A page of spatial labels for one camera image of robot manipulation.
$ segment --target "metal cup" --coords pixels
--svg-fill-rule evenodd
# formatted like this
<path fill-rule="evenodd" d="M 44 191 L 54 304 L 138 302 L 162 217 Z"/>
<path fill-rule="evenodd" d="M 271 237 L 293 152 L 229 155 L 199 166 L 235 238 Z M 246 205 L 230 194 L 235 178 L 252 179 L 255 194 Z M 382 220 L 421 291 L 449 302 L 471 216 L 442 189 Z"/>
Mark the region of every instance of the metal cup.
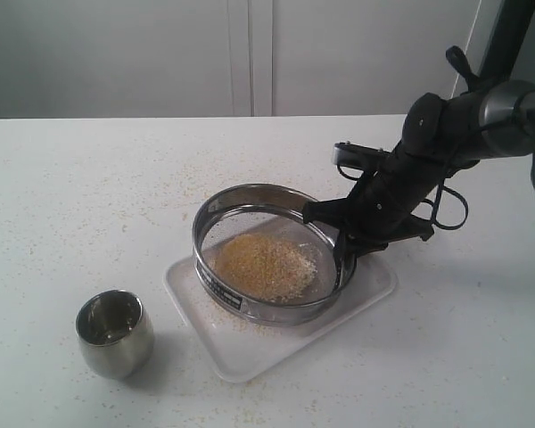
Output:
<path fill-rule="evenodd" d="M 97 294 L 81 308 L 75 325 L 87 365 L 103 377 L 124 379 L 151 356 L 151 320 L 132 292 Z"/>

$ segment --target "white tray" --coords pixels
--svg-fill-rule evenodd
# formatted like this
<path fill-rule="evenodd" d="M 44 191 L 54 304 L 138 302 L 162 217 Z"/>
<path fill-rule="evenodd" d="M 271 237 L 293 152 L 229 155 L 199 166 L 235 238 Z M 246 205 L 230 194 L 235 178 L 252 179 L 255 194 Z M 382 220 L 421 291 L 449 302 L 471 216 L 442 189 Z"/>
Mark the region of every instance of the white tray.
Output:
<path fill-rule="evenodd" d="M 397 283 L 380 257 L 365 256 L 358 260 L 351 284 L 321 317 L 295 327 L 268 327 L 218 306 L 202 287 L 192 257 L 172 265 L 164 277 L 178 312 L 200 338 L 212 368 L 231 383 L 249 381 L 268 370 L 390 294 Z"/>

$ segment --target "sieve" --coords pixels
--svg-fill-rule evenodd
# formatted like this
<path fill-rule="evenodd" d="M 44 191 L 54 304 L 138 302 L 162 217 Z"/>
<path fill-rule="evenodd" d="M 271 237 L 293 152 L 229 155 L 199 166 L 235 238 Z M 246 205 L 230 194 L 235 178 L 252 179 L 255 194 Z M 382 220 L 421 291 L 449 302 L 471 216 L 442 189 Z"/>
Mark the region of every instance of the sieve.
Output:
<path fill-rule="evenodd" d="M 238 185 L 210 197 L 193 223 L 194 266 L 208 295 L 229 312 L 263 325 L 298 325 L 329 309 L 352 276 L 356 259 L 335 260 L 336 229 L 317 222 L 303 224 L 303 206 L 315 201 L 296 190 L 267 184 Z M 248 233 L 291 241 L 313 263 L 314 279 L 300 297 L 261 300 L 218 276 L 214 264 L 222 246 Z"/>

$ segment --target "cabinet door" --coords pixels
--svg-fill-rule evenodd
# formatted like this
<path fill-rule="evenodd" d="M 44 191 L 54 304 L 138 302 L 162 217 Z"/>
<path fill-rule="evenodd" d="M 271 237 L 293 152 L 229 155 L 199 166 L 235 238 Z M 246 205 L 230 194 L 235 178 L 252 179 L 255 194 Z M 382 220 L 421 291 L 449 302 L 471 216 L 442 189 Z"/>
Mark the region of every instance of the cabinet door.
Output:
<path fill-rule="evenodd" d="M 406 113 L 451 96 L 445 51 L 479 65 L 500 0 L 274 0 L 273 113 Z"/>
<path fill-rule="evenodd" d="M 0 117 L 250 115 L 247 36 L 245 0 L 0 0 Z"/>

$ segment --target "table surface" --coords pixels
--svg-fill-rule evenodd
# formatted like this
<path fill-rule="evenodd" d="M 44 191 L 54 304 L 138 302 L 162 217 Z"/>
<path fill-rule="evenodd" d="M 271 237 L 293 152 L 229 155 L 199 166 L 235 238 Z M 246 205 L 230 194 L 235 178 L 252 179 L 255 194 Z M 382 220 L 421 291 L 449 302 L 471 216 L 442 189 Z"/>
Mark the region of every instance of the table surface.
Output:
<path fill-rule="evenodd" d="M 163 288 L 207 197 L 249 182 L 344 196 L 333 143 L 391 149 L 403 119 L 0 121 L 0 427 L 534 428 L 529 158 L 453 178 L 464 228 L 393 244 L 391 296 L 248 383 L 214 375 Z M 87 369 L 74 331 L 110 288 L 141 297 L 157 337 L 123 383 Z"/>

